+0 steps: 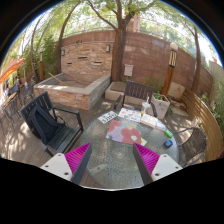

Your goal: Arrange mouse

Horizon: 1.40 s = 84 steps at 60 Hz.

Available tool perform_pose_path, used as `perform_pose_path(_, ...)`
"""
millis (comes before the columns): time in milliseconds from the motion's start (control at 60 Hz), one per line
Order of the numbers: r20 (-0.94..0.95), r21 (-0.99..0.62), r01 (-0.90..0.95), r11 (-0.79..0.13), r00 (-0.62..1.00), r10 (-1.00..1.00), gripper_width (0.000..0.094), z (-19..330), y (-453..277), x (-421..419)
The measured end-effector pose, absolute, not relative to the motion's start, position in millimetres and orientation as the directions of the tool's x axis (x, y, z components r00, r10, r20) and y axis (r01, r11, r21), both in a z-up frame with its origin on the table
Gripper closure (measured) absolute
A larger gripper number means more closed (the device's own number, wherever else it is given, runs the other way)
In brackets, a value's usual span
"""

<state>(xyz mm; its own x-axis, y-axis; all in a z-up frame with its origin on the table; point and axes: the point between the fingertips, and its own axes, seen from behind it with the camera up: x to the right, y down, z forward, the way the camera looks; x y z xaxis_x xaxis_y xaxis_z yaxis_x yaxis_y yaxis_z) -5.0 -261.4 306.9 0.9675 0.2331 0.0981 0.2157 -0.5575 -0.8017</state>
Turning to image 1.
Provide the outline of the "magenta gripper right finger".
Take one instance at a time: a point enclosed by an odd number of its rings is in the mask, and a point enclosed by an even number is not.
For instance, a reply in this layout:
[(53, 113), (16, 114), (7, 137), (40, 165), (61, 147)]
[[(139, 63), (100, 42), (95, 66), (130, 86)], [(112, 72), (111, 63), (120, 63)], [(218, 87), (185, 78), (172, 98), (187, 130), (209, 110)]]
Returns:
[(182, 169), (168, 154), (157, 154), (152, 150), (133, 144), (133, 155), (145, 185)]

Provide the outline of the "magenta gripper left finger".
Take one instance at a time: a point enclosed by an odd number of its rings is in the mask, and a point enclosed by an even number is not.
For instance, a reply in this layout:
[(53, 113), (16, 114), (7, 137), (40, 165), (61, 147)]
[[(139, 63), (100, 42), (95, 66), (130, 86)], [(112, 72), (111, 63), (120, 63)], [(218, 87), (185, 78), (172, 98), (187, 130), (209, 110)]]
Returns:
[(66, 154), (55, 154), (41, 169), (79, 185), (91, 153), (92, 144), (87, 143)]

